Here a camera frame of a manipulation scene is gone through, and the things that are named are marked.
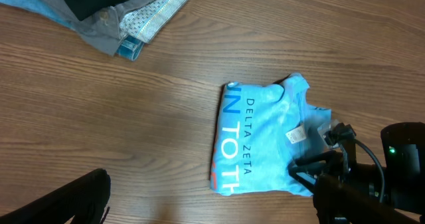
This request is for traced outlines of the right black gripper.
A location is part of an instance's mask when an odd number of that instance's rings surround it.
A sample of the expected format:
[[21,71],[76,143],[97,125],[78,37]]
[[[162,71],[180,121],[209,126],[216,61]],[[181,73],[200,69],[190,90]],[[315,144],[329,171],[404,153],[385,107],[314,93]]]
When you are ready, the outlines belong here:
[[325,152],[298,159],[288,168],[289,175],[313,193],[316,184],[324,177],[332,177],[340,183],[351,183],[351,168],[357,163],[354,139],[356,133],[350,124],[328,122],[317,131],[325,146]]

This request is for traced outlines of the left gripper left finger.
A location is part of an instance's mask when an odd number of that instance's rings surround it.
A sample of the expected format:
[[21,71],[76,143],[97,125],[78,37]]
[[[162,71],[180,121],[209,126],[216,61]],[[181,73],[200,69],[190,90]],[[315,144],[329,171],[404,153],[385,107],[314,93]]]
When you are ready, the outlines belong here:
[[1,216],[1,224],[103,224],[110,210],[110,190],[110,176],[98,168]]

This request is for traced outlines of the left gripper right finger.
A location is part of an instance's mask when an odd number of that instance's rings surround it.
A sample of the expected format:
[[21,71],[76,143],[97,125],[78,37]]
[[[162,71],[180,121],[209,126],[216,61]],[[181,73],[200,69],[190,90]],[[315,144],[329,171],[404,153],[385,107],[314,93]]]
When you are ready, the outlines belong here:
[[363,195],[334,177],[319,176],[313,189],[313,206],[321,224],[336,223],[338,215],[350,223],[417,224],[394,209]]

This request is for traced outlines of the light blue printed t-shirt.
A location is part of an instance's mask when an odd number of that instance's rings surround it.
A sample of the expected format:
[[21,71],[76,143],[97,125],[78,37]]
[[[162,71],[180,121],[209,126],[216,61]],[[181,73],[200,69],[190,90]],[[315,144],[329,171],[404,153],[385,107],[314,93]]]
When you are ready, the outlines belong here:
[[229,196],[311,192],[289,175],[295,160],[320,154],[317,131],[331,110],[308,104],[307,80],[293,73],[279,84],[229,82],[223,88],[211,164],[211,189]]

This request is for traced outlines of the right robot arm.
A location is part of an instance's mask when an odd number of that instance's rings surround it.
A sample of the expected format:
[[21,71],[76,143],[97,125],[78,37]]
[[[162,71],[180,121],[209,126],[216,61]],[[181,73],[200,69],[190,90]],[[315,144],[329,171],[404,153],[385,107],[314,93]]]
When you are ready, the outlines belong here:
[[384,164],[358,141],[349,124],[334,120],[318,133],[328,150],[298,159],[289,168],[309,191],[327,174],[391,207],[424,214],[424,123],[396,123],[381,130]]

